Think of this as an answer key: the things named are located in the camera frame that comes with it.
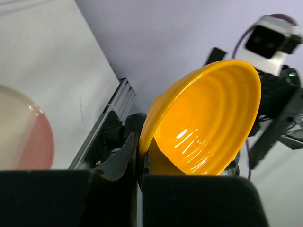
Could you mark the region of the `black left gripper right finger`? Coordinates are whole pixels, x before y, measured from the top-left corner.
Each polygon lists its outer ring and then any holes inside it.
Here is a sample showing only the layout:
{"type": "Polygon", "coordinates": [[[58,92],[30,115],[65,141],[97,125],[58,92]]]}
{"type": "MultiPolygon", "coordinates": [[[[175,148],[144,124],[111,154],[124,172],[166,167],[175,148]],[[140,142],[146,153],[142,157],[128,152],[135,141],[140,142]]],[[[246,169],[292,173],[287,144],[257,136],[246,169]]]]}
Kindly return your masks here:
{"type": "Polygon", "coordinates": [[[145,227],[267,227],[257,189],[239,176],[172,174],[155,140],[143,176],[145,227]]]}

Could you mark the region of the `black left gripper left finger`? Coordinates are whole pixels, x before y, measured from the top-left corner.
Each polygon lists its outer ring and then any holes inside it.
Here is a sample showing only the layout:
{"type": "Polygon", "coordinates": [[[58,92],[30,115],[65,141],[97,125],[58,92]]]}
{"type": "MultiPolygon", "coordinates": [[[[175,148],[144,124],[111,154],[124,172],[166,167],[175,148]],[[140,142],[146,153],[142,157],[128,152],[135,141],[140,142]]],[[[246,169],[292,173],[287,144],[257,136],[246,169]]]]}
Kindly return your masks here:
{"type": "Polygon", "coordinates": [[[2,171],[1,226],[135,226],[137,145],[133,132],[95,169],[2,171]]]}

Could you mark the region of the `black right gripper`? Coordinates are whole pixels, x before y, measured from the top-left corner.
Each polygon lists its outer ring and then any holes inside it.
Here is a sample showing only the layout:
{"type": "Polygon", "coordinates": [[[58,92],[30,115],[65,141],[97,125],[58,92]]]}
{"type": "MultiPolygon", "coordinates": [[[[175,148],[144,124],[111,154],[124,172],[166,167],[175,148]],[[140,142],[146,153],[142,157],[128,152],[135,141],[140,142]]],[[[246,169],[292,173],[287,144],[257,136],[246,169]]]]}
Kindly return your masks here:
{"type": "Polygon", "coordinates": [[[248,136],[256,135],[267,119],[271,123],[254,145],[248,148],[250,169],[254,169],[278,141],[292,150],[303,147],[303,139],[291,135],[291,130],[301,124],[299,117],[303,113],[303,89],[296,70],[283,66],[279,77],[264,72],[259,72],[259,76],[261,102],[248,136]]]}

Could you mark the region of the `yellow bowl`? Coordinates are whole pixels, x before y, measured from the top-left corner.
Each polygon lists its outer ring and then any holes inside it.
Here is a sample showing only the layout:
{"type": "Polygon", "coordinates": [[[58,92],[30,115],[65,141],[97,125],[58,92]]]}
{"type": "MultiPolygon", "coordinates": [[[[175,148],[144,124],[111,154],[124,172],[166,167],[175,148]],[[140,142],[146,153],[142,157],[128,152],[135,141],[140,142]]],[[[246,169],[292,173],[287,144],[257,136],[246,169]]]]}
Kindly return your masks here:
{"type": "Polygon", "coordinates": [[[222,60],[199,68],[152,103],[139,157],[144,158],[155,140],[183,173],[220,175],[248,137],[260,100],[260,77],[249,63],[222,60]]]}

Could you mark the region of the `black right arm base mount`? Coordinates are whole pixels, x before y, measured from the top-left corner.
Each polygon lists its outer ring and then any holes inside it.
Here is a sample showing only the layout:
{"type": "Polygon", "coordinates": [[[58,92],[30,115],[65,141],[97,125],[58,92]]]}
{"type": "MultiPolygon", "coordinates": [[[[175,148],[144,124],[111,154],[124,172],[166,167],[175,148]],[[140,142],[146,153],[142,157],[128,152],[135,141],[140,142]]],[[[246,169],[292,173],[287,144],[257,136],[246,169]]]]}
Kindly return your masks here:
{"type": "Polygon", "coordinates": [[[130,133],[141,134],[146,114],[135,113],[121,121],[114,111],[110,111],[105,118],[100,130],[94,138],[84,162],[89,168],[95,168],[104,163],[115,153],[115,149],[121,148],[130,133]]]}

